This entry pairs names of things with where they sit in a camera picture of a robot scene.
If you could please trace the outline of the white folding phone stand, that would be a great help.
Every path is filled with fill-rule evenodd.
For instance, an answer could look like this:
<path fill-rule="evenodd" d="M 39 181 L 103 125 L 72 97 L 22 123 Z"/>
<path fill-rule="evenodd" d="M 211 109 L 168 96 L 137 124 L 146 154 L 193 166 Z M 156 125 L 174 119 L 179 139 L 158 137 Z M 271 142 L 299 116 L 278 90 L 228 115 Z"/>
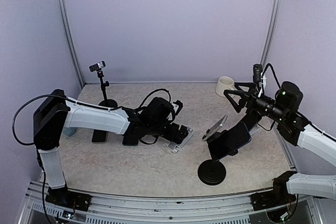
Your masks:
<path fill-rule="evenodd" d="M 190 127 L 187 127 L 187 136 L 183 139 L 180 144 L 176 144 L 174 142 L 164 143 L 163 146 L 169 149 L 172 153 L 176 154 L 194 135 L 193 130 Z"/>

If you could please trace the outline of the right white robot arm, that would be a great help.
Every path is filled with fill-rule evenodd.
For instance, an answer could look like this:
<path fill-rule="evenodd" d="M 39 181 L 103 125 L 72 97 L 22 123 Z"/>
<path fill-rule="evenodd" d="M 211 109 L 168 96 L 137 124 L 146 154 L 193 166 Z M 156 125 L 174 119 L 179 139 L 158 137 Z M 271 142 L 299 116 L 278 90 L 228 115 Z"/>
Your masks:
<path fill-rule="evenodd" d="M 274 98 L 262 94 L 255 83 L 236 83 L 235 87 L 236 90 L 224 90 L 223 94 L 237 112 L 246 108 L 247 113 L 254 112 L 273 120 L 284 141 L 301 149 L 318 164 L 335 168 L 335 137 L 298 111 L 303 93 L 296 84 L 283 82 Z M 313 174 L 301 170 L 285 172 L 274 179 L 268 195 L 273 205 L 295 195 L 335 200 L 335 173 L 327 173 L 325 169 Z"/>

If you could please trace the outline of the blue-edged black smartphone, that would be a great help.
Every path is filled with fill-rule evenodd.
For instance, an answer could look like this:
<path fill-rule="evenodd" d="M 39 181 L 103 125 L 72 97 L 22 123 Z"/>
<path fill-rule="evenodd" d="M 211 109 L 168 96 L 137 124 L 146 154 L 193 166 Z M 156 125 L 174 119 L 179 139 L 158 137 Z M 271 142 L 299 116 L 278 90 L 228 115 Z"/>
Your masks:
<path fill-rule="evenodd" d="M 251 141 L 250 132 L 244 122 L 239 122 L 228 131 L 208 143 L 208 149 L 213 161 L 218 161 L 235 152 Z"/>

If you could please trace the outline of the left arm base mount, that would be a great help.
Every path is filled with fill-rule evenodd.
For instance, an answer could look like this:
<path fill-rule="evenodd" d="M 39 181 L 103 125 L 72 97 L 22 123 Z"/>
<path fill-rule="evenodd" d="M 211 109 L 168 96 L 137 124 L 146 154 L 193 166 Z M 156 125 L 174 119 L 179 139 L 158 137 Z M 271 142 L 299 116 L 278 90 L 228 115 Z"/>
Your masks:
<path fill-rule="evenodd" d="M 55 196 L 48 193 L 46 201 L 48 203 L 62 206 L 74 210 L 87 212 L 91 203 L 91 195 L 69 191 L 65 196 Z"/>

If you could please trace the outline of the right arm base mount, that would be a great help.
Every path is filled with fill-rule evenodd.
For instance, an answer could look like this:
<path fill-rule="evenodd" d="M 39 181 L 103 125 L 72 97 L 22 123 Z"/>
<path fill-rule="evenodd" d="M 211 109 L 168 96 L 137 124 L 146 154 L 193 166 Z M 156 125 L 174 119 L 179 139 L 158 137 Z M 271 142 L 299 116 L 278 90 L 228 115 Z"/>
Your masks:
<path fill-rule="evenodd" d="M 296 201 L 297 197 L 288 193 L 276 193 L 274 190 L 254 193 L 250 196 L 254 211 L 273 208 Z"/>

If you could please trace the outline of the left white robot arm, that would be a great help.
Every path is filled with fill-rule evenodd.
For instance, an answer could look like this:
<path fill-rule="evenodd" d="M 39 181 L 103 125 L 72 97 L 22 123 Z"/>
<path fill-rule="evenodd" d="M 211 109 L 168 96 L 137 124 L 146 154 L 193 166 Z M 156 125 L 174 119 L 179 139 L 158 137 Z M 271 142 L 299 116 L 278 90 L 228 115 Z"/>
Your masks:
<path fill-rule="evenodd" d="M 64 128 L 83 128 L 111 132 L 123 136 L 122 144 L 136 146 L 147 135 L 162 137 L 174 152 L 193 136 L 185 125 L 174 123 L 183 104 L 155 97 L 147 106 L 136 109 L 118 106 L 110 108 L 81 102 L 65 96 L 57 89 L 44 97 L 44 102 L 34 112 L 33 143 L 40 156 L 53 197 L 66 206 L 73 201 L 68 190 L 59 156 L 59 140 Z"/>

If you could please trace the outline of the black round-base phone stand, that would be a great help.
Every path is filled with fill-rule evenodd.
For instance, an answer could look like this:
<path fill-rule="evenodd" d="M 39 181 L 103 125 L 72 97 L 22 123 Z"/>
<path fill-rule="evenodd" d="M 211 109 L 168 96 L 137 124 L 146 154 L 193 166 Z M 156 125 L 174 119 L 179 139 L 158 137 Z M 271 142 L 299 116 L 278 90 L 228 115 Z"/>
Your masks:
<path fill-rule="evenodd" d="M 103 95 L 103 101 L 101 101 L 99 105 L 109 107 L 109 108 L 116 108 L 118 106 L 117 102 L 113 99 L 108 99 L 107 97 L 106 88 L 110 85 L 110 83 L 108 81 L 103 80 L 104 74 L 103 74 L 102 69 L 105 66 L 106 66 L 106 63 L 104 61 L 100 61 L 94 65 L 91 65 L 89 67 L 89 70 L 90 72 L 96 72 L 100 80 L 100 88 L 101 88 L 102 95 Z"/>

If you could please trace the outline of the black smartphone white back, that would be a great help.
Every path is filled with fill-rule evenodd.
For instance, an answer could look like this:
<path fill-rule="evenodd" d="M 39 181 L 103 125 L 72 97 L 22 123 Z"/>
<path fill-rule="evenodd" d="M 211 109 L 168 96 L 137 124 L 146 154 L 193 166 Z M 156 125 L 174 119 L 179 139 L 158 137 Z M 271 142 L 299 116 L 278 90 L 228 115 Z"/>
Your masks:
<path fill-rule="evenodd" d="M 93 144 L 102 144 L 107 141 L 108 132 L 102 130 L 94 130 L 91 142 Z"/>

